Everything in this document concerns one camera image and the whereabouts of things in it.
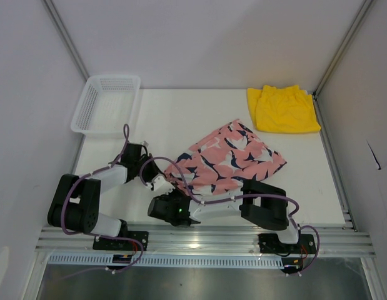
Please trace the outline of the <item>pink patterned shorts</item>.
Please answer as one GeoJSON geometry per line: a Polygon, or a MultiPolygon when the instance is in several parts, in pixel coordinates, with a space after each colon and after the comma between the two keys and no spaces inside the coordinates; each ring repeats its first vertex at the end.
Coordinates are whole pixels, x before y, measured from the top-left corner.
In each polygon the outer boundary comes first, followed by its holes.
{"type": "Polygon", "coordinates": [[[215,196],[241,188],[245,179],[267,179],[285,164],[279,152],[236,119],[190,146],[164,173],[183,191],[215,196]]]}

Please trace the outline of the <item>yellow shorts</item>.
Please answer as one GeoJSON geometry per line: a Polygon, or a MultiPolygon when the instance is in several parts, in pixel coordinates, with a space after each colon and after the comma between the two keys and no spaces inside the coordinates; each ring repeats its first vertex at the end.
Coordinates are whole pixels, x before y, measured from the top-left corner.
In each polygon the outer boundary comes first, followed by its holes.
{"type": "Polygon", "coordinates": [[[262,89],[246,91],[249,115],[258,131],[278,134],[318,133],[312,95],[298,85],[277,88],[264,85],[262,89]]]}

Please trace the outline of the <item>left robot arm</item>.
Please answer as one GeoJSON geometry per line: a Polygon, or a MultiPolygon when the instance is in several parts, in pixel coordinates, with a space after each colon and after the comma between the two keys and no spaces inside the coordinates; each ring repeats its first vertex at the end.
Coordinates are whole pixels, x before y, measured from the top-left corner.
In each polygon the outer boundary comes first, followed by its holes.
{"type": "Polygon", "coordinates": [[[145,145],[127,143],[105,167],[85,175],[62,175],[48,211],[48,224],[68,235],[92,235],[106,239],[113,249],[124,249],[133,242],[127,222],[99,212],[101,195],[136,177],[151,190],[165,182],[164,173],[151,158],[145,145]]]}

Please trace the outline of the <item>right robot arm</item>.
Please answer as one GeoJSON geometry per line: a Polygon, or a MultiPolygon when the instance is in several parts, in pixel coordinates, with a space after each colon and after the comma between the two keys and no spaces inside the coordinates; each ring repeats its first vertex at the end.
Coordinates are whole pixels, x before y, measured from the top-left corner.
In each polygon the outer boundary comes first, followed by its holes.
{"type": "Polygon", "coordinates": [[[254,179],[246,179],[239,190],[211,199],[185,194],[179,188],[152,198],[148,216],[174,227],[190,227],[210,219],[240,216],[244,220],[275,232],[282,250],[293,252],[301,245],[293,216],[299,204],[286,191],[254,179]]]}

